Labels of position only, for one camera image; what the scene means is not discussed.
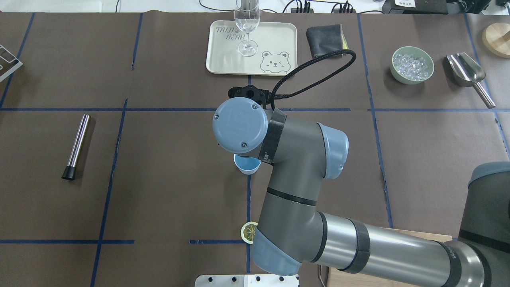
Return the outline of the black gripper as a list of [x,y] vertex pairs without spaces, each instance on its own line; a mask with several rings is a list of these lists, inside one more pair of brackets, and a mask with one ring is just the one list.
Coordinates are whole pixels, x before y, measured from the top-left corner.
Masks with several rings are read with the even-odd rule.
[[229,98],[243,97],[253,100],[263,108],[270,105],[270,92],[269,90],[259,89],[253,85],[247,85],[245,87],[232,87],[228,91]]

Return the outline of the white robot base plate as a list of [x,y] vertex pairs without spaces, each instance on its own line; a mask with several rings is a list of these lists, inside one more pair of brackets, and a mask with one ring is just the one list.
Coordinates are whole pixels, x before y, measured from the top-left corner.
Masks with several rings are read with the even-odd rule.
[[200,275],[195,287],[299,287],[298,275],[280,276],[274,274],[229,274]]

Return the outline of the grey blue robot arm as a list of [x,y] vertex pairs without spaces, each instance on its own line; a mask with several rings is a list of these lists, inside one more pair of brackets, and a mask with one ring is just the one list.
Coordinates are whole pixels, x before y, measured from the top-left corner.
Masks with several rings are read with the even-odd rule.
[[212,129],[226,151],[273,166],[252,248],[266,272],[295,275],[306,261],[423,287],[508,287],[508,161],[474,169],[458,239],[441,243],[316,210],[347,160],[342,131],[245,97],[223,102]]

